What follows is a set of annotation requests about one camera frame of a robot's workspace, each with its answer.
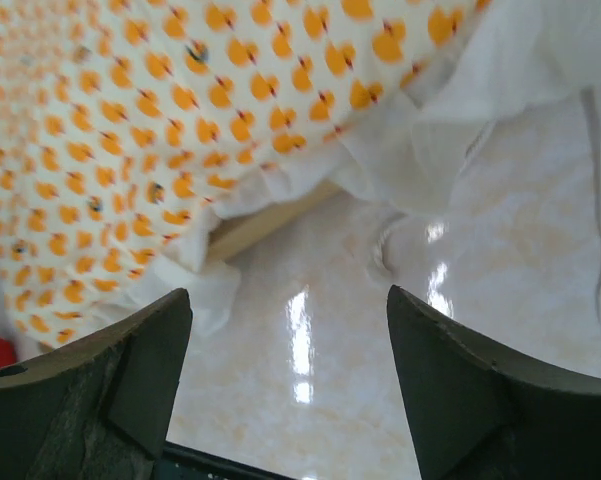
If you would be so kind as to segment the wooden pet bed frame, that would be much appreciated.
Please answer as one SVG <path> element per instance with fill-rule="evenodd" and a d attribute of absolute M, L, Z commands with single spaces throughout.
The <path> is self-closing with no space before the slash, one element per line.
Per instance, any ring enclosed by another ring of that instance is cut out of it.
<path fill-rule="evenodd" d="M 254 214 L 223 220 L 209 237 L 207 260 L 226 261 L 235 257 L 340 192 L 337 185 L 324 181 L 298 200 L 273 204 Z"/>

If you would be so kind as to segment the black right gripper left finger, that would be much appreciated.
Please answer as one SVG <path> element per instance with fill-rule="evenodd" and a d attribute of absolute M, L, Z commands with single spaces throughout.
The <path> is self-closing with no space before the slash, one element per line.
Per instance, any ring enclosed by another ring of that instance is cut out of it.
<path fill-rule="evenodd" d="M 179 288 L 124 320 L 0 369 L 0 479 L 148 479 L 192 325 Z"/>

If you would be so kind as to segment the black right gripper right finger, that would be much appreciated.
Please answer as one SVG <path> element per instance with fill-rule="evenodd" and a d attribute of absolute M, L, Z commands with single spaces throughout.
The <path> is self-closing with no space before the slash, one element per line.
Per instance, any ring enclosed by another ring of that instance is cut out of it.
<path fill-rule="evenodd" d="M 523 354 L 392 286 L 387 319 L 424 479 L 601 479 L 601 379 Z"/>

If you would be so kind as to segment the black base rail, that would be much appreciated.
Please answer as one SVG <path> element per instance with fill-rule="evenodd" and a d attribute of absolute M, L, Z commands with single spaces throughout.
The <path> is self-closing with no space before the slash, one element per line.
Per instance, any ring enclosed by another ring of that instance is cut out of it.
<path fill-rule="evenodd" d="M 155 480 L 292 480 L 291 477 L 167 442 L 151 475 Z"/>

